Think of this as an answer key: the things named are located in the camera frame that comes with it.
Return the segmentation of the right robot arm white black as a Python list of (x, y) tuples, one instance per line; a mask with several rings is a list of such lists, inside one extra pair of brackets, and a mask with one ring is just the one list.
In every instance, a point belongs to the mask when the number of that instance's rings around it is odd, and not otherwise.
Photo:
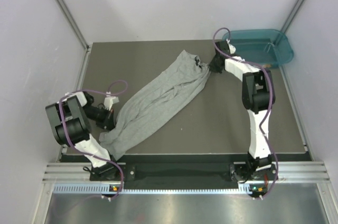
[(246, 63), (241, 57), (226, 58), (219, 53), (215, 54), (209, 68), (217, 73), (225, 70), (242, 82), (242, 103), (250, 121), (250, 146), (245, 169), (235, 169), (233, 176), (244, 182), (257, 180), (272, 168), (268, 131), (275, 92), (271, 73)]

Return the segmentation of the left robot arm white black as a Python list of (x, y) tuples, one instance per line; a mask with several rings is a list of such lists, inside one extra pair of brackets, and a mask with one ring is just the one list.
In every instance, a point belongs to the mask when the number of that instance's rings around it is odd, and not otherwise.
[(100, 129), (113, 130), (114, 104), (119, 99), (107, 92), (99, 106), (93, 106), (94, 100), (86, 91), (68, 93), (61, 101), (46, 106), (46, 115), (56, 142), (73, 147), (91, 162), (91, 168), (83, 169), (90, 173), (91, 181), (116, 181), (121, 178), (120, 168), (92, 135), (90, 121)]

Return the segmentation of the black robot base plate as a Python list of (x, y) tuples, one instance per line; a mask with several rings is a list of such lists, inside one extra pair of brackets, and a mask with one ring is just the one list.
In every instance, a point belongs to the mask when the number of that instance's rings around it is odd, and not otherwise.
[[(151, 154), (125, 155), (119, 160), (124, 188), (130, 190), (236, 189), (235, 169), (244, 170), (247, 154)], [(272, 181), (276, 168), (263, 171), (255, 179)]]

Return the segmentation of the grey adidas t-shirt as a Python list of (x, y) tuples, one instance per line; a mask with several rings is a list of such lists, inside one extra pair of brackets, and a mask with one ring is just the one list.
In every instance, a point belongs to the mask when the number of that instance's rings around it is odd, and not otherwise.
[(134, 94), (117, 115), (116, 126), (99, 136), (115, 160), (143, 142), (189, 104), (205, 87), (208, 64), (183, 50), (159, 76)]

